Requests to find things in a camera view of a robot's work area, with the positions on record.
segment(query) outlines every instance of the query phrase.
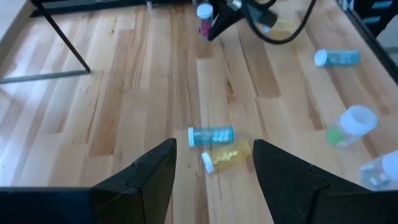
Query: plastic bottle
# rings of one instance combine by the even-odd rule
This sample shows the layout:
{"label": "plastic bottle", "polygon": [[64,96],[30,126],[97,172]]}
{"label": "plastic bottle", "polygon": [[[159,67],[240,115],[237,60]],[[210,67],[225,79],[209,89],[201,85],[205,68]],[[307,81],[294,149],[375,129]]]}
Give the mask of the plastic bottle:
{"label": "plastic bottle", "polygon": [[218,128],[188,128],[188,143],[190,147],[224,144],[234,141],[234,129],[231,126]]}
{"label": "plastic bottle", "polygon": [[398,150],[363,165],[361,180],[372,190],[397,190]]}
{"label": "plastic bottle", "polygon": [[250,145],[246,140],[230,144],[201,155],[207,173],[221,170],[236,162],[246,159],[250,155]]}
{"label": "plastic bottle", "polygon": [[200,18],[200,34],[208,37],[213,23],[213,6],[208,3],[200,4],[197,8],[197,16]]}
{"label": "plastic bottle", "polygon": [[356,65],[361,61],[358,50],[319,50],[315,54],[316,66]]}
{"label": "plastic bottle", "polygon": [[331,146],[344,148],[361,139],[377,125],[377,115],[365,106],[355,105],[346,110],[326,130]]}

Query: transparent bottle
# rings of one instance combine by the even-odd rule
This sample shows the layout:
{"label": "transparent bottle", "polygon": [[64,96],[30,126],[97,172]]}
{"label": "transparent bottle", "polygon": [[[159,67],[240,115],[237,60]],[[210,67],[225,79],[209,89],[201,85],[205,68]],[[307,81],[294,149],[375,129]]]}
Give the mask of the transparent bottle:
{"label": "transparent bottle", "polygon": [[398,189],[398,150],[361,167],[362,183],[372,190]]}
{"label": "transparent bottle", "polygon": [[326,141],[339,148],[345,148],[361,139],[377,125],[377,115],[365,106],[355,105],[346,110],[326,130]]}
{"label": "transparent bottle", "polygon": [[232,142],[234,142],[234,128],[232,126],[217,128],[188,128],[188,143],[190,147]]}
{"label": "transparent bottle", "polygon": [[197,8],[197,16],[200,19],[200,34],[207,38],[213,23],[213,6],[208,3],[200,4]]}
{"label": "transparent bottle", "polygon": [[204,152],[201,155],[207,173],[211,174],[215,170],[225,169],[239,161],[246,159],[250,155],[250,145],[246,140],[236,144],[230,144],[211,152]]}

